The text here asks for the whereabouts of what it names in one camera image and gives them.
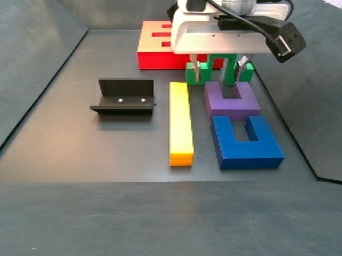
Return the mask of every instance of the table surface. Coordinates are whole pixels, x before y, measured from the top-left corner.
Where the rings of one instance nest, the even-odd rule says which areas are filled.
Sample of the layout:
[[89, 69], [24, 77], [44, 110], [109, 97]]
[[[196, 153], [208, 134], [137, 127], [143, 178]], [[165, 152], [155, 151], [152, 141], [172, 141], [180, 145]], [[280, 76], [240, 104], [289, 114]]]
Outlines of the table surface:
[[[193, 166], [168, 167], [168, 83], [184, 71], [137, 69], [139, 33], [88, 33], [0, 152], [1, 255], [340, 255], [340, 186], [314, 179], [256, 77], [279, 169], [219, 171], [203, 87]], [[152, 118], [98, 117], [98, 78], [152, 78]]]

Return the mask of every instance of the purple block with slot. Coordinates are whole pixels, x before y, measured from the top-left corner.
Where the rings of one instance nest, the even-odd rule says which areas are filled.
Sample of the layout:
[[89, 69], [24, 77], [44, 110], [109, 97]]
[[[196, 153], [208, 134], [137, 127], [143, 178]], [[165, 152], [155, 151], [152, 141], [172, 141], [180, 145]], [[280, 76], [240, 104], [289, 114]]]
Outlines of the purple block with slot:
[[217, 82], [207, 82], [204, 89], [205, 107], [209, 118], [228, 116], [231, 120], [247, 120], [256, 116], [260, 106], [247, 82], [236, 82], [233, 98], [223, 98]]

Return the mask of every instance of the yellow bar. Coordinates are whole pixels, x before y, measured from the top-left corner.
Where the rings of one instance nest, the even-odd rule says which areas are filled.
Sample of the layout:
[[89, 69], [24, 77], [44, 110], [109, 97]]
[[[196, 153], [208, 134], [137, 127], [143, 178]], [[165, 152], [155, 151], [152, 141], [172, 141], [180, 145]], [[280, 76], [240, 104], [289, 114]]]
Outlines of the yellow bar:
[[169, 83], [169, 166], [191, 166], [192, 128], [187, 83]]

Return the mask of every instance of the red lego brick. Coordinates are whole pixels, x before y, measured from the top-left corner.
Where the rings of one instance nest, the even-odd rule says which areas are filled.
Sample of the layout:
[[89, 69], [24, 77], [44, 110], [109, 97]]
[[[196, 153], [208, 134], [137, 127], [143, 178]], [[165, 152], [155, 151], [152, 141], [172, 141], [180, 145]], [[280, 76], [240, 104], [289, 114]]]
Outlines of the red lego brick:
[[[137, 45], [139, 69], [185, 69], [188, 54], [175, 54], [171, 49], [169, 21], [144, 21]], [[207, 55], [199, 54], [197, 60], [207, 61]], [[216, 59], [213, 68], [220, 69], [223, 59]]]

